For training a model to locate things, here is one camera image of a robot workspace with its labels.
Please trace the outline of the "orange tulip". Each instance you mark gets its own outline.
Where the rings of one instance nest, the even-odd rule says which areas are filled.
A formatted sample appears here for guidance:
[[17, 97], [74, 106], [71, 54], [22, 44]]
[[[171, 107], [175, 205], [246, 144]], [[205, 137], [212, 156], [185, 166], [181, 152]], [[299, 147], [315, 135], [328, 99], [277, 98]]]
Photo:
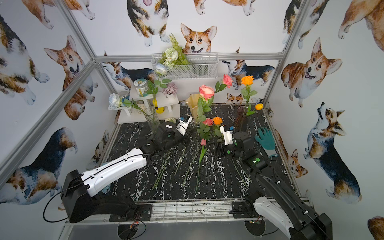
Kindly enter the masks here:
[[263, 108], [264, 108], [263, 104], [256, 104], [252, 108], [251, 104], [249, 103], [248, 107], [247, 107], [246, 116], [251, 116], [251, 115], [255, 114], [257, 111], [262, 110]]

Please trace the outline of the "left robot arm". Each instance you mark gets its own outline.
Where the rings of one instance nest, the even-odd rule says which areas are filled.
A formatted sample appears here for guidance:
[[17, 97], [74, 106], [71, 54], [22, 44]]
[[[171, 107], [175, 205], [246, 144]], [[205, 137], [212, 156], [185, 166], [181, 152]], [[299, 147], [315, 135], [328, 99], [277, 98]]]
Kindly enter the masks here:
[[67, 174], [61, 199], [70, 223], [78, 223], [92, 215], [115, 215], [133, 218], [138, 207], [131, 197], [101, 196], [99, 193], [112, 182], [143, 168], [148, 157], [159, 157], [162, 152], [182, 144], [191, 137], [192, 118], [180, 118], [178, 124], [163, 122], [145, 144], [105, 165], [79, 173]]

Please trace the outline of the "pink tulip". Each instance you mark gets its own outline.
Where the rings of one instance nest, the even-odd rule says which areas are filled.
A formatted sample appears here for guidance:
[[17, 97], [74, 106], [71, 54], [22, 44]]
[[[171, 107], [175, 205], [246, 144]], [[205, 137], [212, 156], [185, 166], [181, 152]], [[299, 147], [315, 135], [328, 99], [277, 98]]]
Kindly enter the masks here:
[[199, 165], [198, 165], [198, 172], [197, 172], [197, 184], [196, 184], [195, 193], [198, 192], [199, 185], [200, 185], [201, 165], [202, 165], [202, 161], [203, 161], [203, 158], [205, 156], [205, 153], [207, 151], [206, 144], [207, 144], [207, 140], [201, 139], [200, 145], [202, 148], [201, 148], [201, 153], [200, 153], [200, 157], [199, 157]]

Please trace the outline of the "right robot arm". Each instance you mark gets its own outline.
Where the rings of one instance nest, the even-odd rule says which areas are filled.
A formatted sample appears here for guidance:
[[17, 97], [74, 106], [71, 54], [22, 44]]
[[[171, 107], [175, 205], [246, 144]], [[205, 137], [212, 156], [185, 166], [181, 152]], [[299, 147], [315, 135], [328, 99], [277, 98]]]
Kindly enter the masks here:
[[263, 217], [270, 221], [290, 240], [331, 240], [333, 224], [326, 214], [316, 211], [301, 200], [275, 170], [253, 148], [251, 138], [245, 132], [224, 132], [224, 141], [215, 144], [214, 154], [240, 160], [245, 164], [252, 182], [269, 193], [271, 202], [262, 192], [256, 192], [244, 202], [233, 204], [230, 214], [234, 218]]

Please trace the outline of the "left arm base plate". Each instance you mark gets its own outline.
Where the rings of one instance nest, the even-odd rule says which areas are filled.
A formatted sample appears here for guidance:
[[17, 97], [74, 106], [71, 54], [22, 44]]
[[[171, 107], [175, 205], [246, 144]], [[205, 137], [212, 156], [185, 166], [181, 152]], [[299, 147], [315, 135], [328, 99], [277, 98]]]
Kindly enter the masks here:
[[126, 214], [123, 214], [122, 217], [118, 215], [110, 215], [109, 222], [133, 222], [138, 220], [148, 222], [151, 220], [152, 211], [153, 205], [137, 205], [135, 208], [130, 209]]

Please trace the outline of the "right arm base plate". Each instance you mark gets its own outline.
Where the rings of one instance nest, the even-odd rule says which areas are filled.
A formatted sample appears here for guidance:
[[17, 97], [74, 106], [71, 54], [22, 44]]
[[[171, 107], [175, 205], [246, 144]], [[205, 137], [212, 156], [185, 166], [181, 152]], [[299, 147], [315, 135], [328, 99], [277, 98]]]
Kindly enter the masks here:
[[232, 202], [232, 209], [229, 211], [235, 219], [258, 218], [253, 204], [250, 201]]

